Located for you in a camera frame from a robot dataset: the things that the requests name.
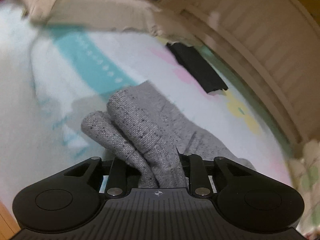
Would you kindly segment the grey speckled pants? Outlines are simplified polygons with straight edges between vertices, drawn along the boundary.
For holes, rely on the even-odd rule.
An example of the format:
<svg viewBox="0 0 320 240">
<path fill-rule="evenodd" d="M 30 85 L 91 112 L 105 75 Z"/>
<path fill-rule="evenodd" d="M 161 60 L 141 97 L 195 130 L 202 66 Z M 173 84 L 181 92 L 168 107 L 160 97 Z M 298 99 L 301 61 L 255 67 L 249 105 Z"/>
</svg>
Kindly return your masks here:
<svg viewBox="0 0 320 240">
<path fill-rule="evenodd" d="M 87 115 L 82 131 L 140 172 L 142 188 L 187 187 L 179 154 L 237 158 L 217 137 L 188 120 L 148 81 L 114 93 L 105 112 Z"/>
</svg>

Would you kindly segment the floral cream pillow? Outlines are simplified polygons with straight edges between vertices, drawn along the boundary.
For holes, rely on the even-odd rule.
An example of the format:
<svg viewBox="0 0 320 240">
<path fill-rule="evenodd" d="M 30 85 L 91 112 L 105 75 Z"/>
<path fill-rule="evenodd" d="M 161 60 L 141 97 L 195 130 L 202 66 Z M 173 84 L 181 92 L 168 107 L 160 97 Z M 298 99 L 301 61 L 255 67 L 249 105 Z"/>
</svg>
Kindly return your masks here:
<svg viewBox="0 0 320 240">
<path fill-rule="evenodd" d="M 299 229 L 309 237 L 319 233 L 319 141 L 307 142 L 302 148 L 302 157 L 289 159 L 288 167 L 294 188 L 305 204 Z"/>
</svg>

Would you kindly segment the folded black garment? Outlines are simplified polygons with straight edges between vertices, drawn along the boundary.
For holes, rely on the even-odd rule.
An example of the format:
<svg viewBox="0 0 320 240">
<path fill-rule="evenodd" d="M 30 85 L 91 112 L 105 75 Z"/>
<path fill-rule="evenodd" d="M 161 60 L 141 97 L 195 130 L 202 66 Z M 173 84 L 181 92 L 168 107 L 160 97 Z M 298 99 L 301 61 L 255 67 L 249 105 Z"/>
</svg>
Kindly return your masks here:
<svg viewBox="0 0 320 240">
<path fill-rule="evenodd" d="M 228 90 L 223 79 L 194 47 L 182 43 L 167 43 L 166 47 L 207 94 L 217 90 Z"/>
</svg>

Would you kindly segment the pastel patterned bed sheet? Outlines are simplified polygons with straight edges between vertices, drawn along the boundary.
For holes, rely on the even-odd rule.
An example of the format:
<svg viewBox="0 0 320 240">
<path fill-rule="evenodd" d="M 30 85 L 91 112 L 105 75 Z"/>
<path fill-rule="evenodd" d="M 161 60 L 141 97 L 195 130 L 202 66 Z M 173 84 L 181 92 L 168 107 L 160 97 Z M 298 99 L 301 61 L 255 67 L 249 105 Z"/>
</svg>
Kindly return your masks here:
<svg viewBox="0 0 320 240">
<path fill-rule="evenodd" d="M 237 157 L 291 184 L 287 139 L 240 79 L 201 48 L 227 83 L 206 94 L 165 47 L 140 33 L 32 25 L 16 4 L 1 3 L 1 201 L 92 156 L 108 153 L 85 136 L 82 119 L 104 111 L 111 94 L 150 81 L 192 122 Z"/>
</svg>

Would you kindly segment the wooden headboard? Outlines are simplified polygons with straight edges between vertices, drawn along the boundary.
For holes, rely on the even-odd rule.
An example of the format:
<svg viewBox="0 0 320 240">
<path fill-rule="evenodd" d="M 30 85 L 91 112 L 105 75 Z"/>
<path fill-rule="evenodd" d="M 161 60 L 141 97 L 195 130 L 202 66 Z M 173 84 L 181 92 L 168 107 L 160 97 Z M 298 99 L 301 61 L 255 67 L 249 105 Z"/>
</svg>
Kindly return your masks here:
<svg viewBox="0 0 320 240">
<path fill-rule="evenodd" d="M 319 138 L 319 26 L 297 0 L 148 0 L 188 22 L 294 144 Z"/>
</svg>

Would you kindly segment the beige pillow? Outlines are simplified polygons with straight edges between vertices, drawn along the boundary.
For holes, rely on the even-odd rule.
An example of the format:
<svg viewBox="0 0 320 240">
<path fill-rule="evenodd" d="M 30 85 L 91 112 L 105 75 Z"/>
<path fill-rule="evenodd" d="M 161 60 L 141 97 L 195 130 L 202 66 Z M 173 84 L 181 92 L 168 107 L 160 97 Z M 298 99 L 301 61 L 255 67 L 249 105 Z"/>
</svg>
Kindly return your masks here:
<svg viewBox="0 0 320 240">
<path fill-rule="evenodd" d="M 157 35 L 155 10 L 143 0 L 21 0 L 30 20 L 39 24 L 94 29 L 134 29 Z"/>
</svg>

